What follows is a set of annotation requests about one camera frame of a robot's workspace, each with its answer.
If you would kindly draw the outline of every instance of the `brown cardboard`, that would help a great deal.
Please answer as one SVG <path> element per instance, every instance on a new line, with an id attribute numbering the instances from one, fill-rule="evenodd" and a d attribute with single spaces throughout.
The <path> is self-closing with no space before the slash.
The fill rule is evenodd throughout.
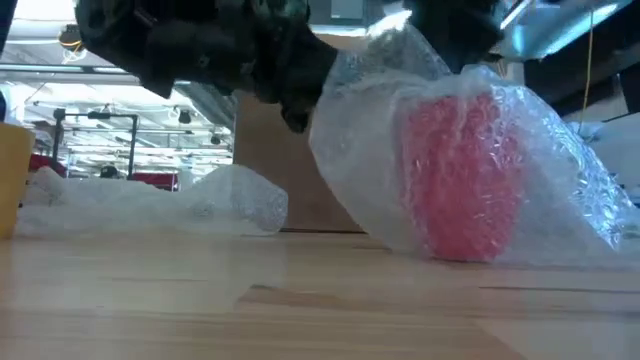
<path id="1" fill-rule="evenodd" d="M 356 38 L 321 36 L 338 48 Z M 315 165 L 308 133 L 294 134 L 280 117 L 280 106 L 265 105 L 240 95 L 234 161 L 282 187 L 289 194 L 286 228 L 305 231 L 361 231 L 335 199 Z"/>

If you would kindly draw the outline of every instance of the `yellow cable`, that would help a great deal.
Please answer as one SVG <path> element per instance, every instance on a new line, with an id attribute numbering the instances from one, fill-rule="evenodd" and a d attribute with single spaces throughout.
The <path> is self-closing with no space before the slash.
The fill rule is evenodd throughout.
<path id="1" fill-rule="evenodd" d="M 591 8 L 591 28 L 589 29 L 589 52 L 587 55 L 587 85 L 584 89 L 584 101 L 582 103 L 582 112 L 580 113 L 580 126 L 578 127 L 578 135 L 582 134 L 582 124 L 584 123 L 584 113 L 587 110 L 589 102 L 589 87 L 591 85 L 591 57 L 593 54 L 593 7 Z"/>

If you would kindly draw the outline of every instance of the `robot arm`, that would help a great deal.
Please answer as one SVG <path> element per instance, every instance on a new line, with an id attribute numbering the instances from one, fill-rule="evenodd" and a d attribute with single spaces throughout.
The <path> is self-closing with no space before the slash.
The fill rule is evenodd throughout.
<path id="1" fill-rule="evenodd" d="M 412 22 L 454 72 L 498 40 L 498 0 L 412 0 Z M 80 0 L 84 46 L 168 97 L 174 81 L 215 85 L 224 95 L 254 93 L 279 103 L 302 133 L 337 49 L 307 22 L 307 0 Z"/>

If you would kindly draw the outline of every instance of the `wooden tabletop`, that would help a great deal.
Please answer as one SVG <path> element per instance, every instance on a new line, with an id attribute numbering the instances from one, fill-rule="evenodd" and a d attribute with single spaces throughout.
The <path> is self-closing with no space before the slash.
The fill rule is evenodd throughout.
<path id="1" fill-rule="evenodd" d="M 638 274 L 425 263 L 360 235 L 0 243 L 0 359 L 637 359 Z"/>

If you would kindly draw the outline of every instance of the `black cable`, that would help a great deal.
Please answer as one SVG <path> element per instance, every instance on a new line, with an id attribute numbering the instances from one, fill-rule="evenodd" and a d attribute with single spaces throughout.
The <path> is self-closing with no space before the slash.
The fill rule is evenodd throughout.
<path id="1" fill-rule="evenodd" d="M 637 111 L 636 112 L 628 112 L 628 113 L 626 113 L 624 115 L 614 116 L 611 119 L 603 120 L 602 122 L 603 123 L 610 123 L 612 121 L 616 121 L 616 120 L 621 119 L 623 117 L 627 117 L 629 115 L 634 115 L 634 114 L 637 114 L 637 113 L 638 113 Z"/>

